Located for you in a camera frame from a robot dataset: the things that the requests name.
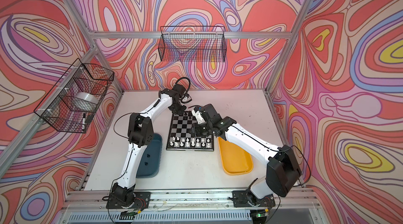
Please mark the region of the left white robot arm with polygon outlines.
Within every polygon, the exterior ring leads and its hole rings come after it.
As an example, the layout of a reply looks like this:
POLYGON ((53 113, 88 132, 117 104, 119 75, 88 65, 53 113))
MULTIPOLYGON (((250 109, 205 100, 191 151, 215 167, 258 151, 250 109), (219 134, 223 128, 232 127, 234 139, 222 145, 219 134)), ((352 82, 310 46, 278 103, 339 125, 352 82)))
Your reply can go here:
POLYGON ((128 124, 128 152, 120 176, 112 181, 107 208, 130 208, 135 202, 136 174, 141 158, 154 137, 153 122, 169 109, 173 114, 182 114, 186 106, 188 88, 174 84, 158 92, 158 98, 141 112, 130 114, 128 124))

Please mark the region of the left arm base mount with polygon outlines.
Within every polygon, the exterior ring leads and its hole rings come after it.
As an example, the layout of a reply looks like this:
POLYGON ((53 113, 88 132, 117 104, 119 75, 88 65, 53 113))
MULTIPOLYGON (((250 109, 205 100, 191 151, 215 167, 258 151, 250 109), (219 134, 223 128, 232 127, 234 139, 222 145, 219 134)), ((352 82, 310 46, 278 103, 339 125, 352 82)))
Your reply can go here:
POLYGON ((149 191, 134 191, 128 193, 113 192, 108 197, 106 209, 139 209, 149 207, 151 193, 149 191))

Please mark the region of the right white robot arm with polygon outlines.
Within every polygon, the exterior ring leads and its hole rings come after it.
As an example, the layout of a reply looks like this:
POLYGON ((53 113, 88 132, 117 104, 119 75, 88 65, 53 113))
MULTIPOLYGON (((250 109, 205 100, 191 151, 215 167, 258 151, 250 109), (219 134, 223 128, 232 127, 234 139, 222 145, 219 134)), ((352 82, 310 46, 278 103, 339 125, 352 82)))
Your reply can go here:
POLYGON ((245 199, 234 203, 258 206, 267 196, 286 197, 302 175, 292 147, 279 147, 262 140, 242 127, 231 117, 221 117, 212 104, 195 105, 192 115, 196 123, 192 131, 197 135, 213 135, 241 147, 266 166, 266 175, 255 179, 243 191, 245 199))

